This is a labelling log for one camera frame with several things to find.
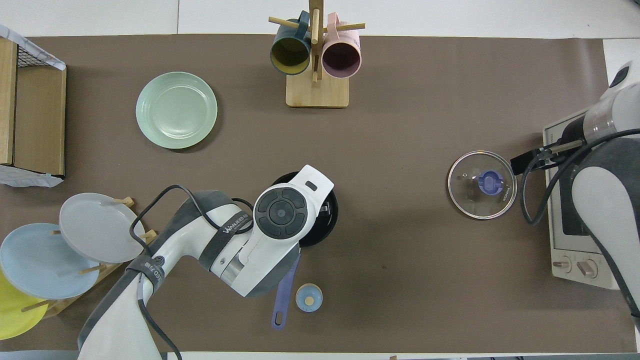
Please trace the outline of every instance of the small blue container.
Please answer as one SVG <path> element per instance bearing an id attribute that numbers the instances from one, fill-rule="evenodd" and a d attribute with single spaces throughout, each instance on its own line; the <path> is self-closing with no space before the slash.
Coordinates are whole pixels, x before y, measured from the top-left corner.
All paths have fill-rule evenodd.
<path id="1" fill-rule="evenodd" d="M 300 310 L 313 313 L 322 305 L 322 291 L 316 284 L 304 284 L 296 292 L 296 304 Z"/>

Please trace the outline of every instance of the pink mug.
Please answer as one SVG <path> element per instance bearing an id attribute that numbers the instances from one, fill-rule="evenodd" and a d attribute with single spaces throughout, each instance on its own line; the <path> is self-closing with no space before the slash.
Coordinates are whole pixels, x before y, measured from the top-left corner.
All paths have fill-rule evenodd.
<path id="1" fill-rule="evenodd" d="M 341 79 L 350 78 L 358 72 L 362 62 L 358 30 L 336 30 L 337 26 L 346 24 L 346 22 L 340 22 L 335 12 L 329 14 L 329 21 L 326 25 L 327 34 L 324 37 L 322 48 L 324 71 Z"/>

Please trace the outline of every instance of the oven knob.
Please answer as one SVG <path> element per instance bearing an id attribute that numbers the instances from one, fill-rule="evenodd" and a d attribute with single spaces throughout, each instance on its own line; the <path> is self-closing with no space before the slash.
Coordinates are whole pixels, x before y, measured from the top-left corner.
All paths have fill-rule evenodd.
<path id="1" fill-rule="evenodd" d="M 554 261 L 553 263 L 551 263 L 551 265 L 556 268 L 562 269 L 562 271 L 564 272 L 571 272 L 571 259 L 566 256 L 563 256 L 562 260 L 560 261 Z"/>
<path id="2" fill-rule="evenodd" d="M 580 269 L 580 272 L 582 272 L 585 277 L 593 279 L 598 276 L 598 265 L 596 265 L 595 261 L 591 259 L 587 261 L 578 261 L 577 265 L 578 269 Z"/>

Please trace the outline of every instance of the black pot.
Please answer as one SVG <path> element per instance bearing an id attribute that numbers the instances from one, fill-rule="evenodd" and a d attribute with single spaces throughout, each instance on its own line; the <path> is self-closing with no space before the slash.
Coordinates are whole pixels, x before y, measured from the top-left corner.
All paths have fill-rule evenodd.
<path id="1" fill-rule="evenodd" d="M 273 185 L 288 183 L 298 174 L 297 171 L 290 172 L 286 175 L 280 176 Z M 323 202 L 323 206 L 327 206 L 328 211 L 321 211 L 314 226 L 309 233 L 300 239 L 300 247 L 308 247 L 315 245 L 320 241 L 323 241 L 335 227 L 335 223 L 338 221 L 338 200 L 335 198 L 333 190 L 327 195 Z"/>

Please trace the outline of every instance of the yellow plate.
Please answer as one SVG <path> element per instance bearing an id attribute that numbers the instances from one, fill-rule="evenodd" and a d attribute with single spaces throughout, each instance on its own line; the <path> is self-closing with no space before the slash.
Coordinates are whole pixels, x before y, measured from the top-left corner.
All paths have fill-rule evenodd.
<path id="1" fill-rule="evenodd" d="M 18 336 L 34 327 L 44 316 L 48 306 L 40 306 L 23 313 L 23 307 L 41 302 L 14 288 L 0 272 L 0 340 Z"/>

